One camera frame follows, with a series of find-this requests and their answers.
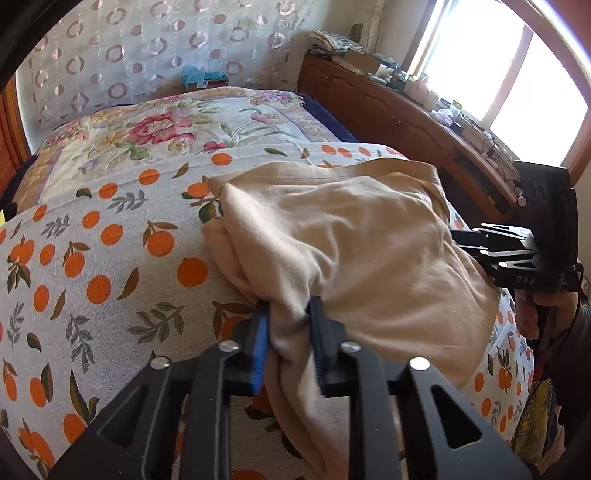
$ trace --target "crumpled towel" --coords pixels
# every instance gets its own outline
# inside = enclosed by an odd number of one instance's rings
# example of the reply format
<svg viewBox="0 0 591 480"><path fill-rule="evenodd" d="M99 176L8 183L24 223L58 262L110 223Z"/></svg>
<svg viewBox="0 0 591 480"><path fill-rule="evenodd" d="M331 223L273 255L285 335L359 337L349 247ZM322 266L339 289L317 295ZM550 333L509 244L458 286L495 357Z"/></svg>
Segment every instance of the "crumpled towel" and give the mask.
<svg viewBox="0 0 591 480"><path fill-rule="evenodd" d="M271 302L265 385L281 428L319 475L347 477L349 402L320 394L305 314L311 295L384 358L425 356L465 385L499 296L452 243L433 166L273 162L207 181L224 217L203 226L206 243L247 298Z"/></svg>

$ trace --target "floral bedspread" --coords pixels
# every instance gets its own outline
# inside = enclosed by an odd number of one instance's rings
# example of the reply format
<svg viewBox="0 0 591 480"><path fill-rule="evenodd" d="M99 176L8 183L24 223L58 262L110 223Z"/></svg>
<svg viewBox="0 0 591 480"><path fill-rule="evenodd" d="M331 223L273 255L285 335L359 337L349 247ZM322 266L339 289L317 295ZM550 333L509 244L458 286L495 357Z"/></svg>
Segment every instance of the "floral bedspread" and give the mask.
<svg viewBox="0 0 591 480"><path fill-rule="evenodd" d="M0 228L0 258L7 259L0 279L0 428L40 478L151 355L194 357L251 314L204 245L200 227L220 213L204 175L273 160L333 168L403 158L382 145L290 139L138 161L94 180L81 176L87 181L76 190ZM467 228L452 207L450 213L450 225ZM504 290L487 351L463 394L508 440L532 373L531 351ZM177 453L183 430L181 422ZM175 471L178 464L176 457ZM232 400L232 467L242 480L316 478L264 394Z"/></svg>
<svg viewBox="0 0 591 480"><path fill-rule="evenodd" d="M338 140L292 92L220 87L101 110L57 128L39 149L19 209L114 171L178 155Z"/></svg>

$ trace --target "metal screw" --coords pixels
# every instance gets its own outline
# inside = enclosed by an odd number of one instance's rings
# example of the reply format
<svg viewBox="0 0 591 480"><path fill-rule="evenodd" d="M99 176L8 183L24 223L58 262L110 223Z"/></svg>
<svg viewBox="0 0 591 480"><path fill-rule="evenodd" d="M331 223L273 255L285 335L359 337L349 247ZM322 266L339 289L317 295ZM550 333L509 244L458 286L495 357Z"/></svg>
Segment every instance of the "metal screw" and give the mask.
<svg viewBox="0 0 591 480"><path fill-rule="evenodd" d="M164 370L165 368L170 367L170 359L165 356L155 356L150 360L150 366L154 370Z"/></svg>
<svg viewBox="0 0 591 480"><path fill-rule="evenodd" d="M219 342L217 346L222 352L233 352L240 348L240 345L234 340L224 340L223 342Z"/></svg>
<svg viewBox="0 0 591 480"><path fill-rule="evenodd" d="M410 368L412 368L413 370L419 370L419 371L426 370L427 368L429 368L431 366L431 363L429 363L429 360L427 360L426 358L423 358L422 356L416 356L415 358L411 358L411 361L409 362L409 364L410 364Z"/></svg>
<svg viewBox="0 0 591 480"><path fill-rule="evenodd" d="M361 350L361 345L353 340L347 340L340 344L340 350L345 353L357 353Z"/></svg>

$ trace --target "plastic bag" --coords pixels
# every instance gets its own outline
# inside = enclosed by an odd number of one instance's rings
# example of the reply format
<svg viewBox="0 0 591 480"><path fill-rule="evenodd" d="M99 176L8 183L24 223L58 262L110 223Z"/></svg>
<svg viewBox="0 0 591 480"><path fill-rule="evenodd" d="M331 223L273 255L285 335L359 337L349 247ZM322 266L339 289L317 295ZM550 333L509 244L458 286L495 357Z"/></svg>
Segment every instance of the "plastic bag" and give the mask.
<svg viewBox="0 0 591 480"><path fill-rule="evenodd" d="M431 110L431 116L446 127L450 127L453 123L453 112L449 108Z"/></svg>

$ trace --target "finger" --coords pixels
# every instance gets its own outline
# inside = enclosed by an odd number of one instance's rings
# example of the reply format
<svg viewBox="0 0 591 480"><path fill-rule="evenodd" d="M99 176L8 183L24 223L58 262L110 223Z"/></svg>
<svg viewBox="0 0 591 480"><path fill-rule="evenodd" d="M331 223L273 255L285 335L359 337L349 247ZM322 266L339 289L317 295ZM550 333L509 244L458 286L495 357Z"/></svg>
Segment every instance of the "finger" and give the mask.
<svg viewBox="0 0 591 480"><path fill-rule="evenodd" d="M515 290L515 299L527 300L527 292L525 290Z"/></svg>
<svg viewBox="0 0 591 480"><path fill-rule="evenodd" d="M526 338L538 338L538 312L535 305L518 300L515 304L515 322L519 332Z"/></svg>

